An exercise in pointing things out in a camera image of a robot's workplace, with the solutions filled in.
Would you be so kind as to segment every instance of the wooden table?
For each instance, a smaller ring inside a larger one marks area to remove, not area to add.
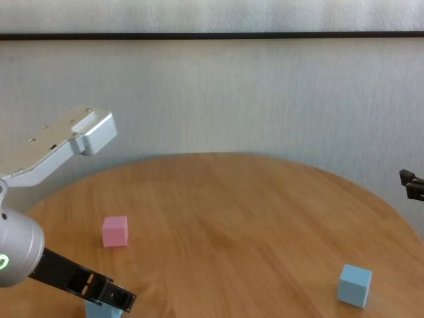
[[[103,248],[127,215],[130,243]],[[39,204],[46,245],[138,294],[128,317],[424,317],[424,249],[389,205],[342,178],[262,156],[129,164]],[[337,301],[345,263],[374,272],[365,309]],[[4,317],[84,317],[83,301],[27,279]]]

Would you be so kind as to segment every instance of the blue cube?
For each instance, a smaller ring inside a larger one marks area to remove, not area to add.
[[[121,318],[122,310],[107,305],[96,305],[88,300],[85,301],[85,318]]]
[[[337,298],[345,303],[364,308],[370,290],[371,277],[370,270],[345,264],[340,275]]]

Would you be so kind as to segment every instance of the cube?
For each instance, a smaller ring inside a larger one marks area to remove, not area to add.
[[[104,247],[126,246],[128,243],[127,217],[106,217],[101,232]]]
[[[123,310],[106,303],[100,306],[88,300],[85,301],[85,318],[121,318],[122,313]]]
[[[370,290],[372,272],[345,264],[339,280],[337,298],[345,303],[364,308]]]

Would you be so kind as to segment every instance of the white curtain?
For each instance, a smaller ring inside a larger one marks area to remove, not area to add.
[[[424,30],[422,0],[4,0],[1,33]]]

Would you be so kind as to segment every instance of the green indicator light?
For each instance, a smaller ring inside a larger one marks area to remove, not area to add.
[[[4,269],[9,263],[9,257],[4,254],[0,254],[0,270]]]

